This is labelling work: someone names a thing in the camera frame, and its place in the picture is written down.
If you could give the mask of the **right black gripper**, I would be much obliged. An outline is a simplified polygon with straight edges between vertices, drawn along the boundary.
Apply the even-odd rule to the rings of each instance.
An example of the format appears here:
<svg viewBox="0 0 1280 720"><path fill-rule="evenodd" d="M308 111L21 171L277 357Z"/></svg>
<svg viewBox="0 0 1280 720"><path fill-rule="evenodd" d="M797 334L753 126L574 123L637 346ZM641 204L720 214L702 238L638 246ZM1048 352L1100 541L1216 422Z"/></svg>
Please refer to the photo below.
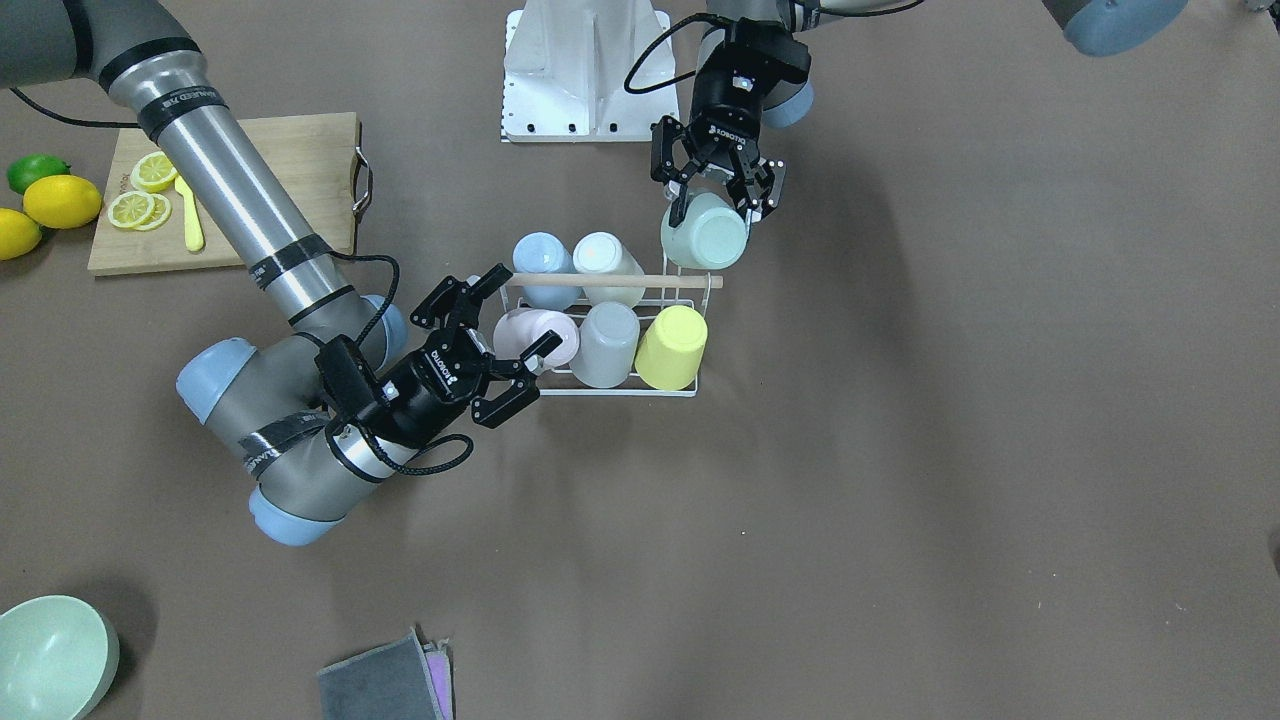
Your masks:
<svg viewBox="0 0 1280 720"><path fill-rule="evenodd" d="M534 372L563 338L547 331L516 359L499 359L480 338L484 302L515 273L498 263L475 281L447 275L410 314L428 331L424 343L375 382L375 437L429 446L460 416L494 429L535 402Z"/></svg>

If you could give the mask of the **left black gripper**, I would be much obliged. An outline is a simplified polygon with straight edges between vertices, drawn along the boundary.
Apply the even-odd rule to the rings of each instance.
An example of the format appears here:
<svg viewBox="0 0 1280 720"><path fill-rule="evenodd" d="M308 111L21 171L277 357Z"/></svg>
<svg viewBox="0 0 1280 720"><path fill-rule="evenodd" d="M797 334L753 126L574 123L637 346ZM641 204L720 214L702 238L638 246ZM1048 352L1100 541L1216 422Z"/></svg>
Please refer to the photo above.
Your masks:
<svg viewBox="0 0 1280 720"><path fill-rule="evenodd" d="M791 42L705 40L692 79L689 119L652 126L650 177L669 201L666 224L685 222L690 183L704 176L735 191L735 209L753 225L777 209L785 186L786 163L764 158L759 137L764 124L783 124Z"/></svg>

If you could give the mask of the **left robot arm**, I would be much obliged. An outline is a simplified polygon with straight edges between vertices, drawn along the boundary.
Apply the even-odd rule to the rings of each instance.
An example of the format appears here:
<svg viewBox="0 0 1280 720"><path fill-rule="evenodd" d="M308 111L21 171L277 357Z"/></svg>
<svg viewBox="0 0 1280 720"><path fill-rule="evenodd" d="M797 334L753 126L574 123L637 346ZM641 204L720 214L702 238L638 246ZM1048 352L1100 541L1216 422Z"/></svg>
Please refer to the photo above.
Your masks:
<svg viewBox="0 0 1280 720"><path fill-rule="evenodd" d="M663 117L652 128L652 178L669 200L675 229L692 211L698 176L724 187L730 209L748 228L777 209L785 163L762 155L763 126L783 128L812 108L812 55L796 35L823 20L902 13L925 1L707 1L707 10L675 23L641 51L623 81L646 94L692 78L687 122ZM1039 1L1065 40L1085 56L1114 56L1153 38L1189 1ZM650 51L686 26L704 23L695 69L658 85L634 87Z"/></svg>

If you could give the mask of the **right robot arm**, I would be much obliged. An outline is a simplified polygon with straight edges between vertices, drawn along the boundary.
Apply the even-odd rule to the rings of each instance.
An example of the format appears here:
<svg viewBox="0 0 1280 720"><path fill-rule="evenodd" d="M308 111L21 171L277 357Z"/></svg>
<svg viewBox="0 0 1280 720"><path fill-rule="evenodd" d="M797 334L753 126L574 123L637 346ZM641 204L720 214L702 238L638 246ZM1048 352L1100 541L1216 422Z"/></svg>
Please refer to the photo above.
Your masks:
<svg viewBox="0 0 1280 720"><path fill-rule="evenodd" d="M344 255L317 234L209 79L200 46L156 1L5 1L3 87L93 81L134 113L174 163L250 279L291 324L259 348L210 346L180 372L186 406L253 478L248 507L275 542L305 546L385 479L451 441L460 416L495 428L539 396L536 369L561 346L538 332L517 357L480 336L502 265L448 275L408 315L362 296Z"/></svg>

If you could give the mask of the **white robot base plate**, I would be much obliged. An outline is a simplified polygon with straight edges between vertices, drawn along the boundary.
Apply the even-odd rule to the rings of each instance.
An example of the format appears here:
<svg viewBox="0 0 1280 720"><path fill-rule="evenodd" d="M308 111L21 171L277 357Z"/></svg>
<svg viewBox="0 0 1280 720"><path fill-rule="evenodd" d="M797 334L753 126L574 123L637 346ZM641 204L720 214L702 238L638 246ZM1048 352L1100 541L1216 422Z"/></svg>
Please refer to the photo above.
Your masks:
<svg viewBox="0 0 1280 720"><path fill-rule="evenodd" d="M677 90L628 94L623 83L669 27L649 1L526 1L511 12L502 141L649 142L658 120L680 117Z"/></svg>

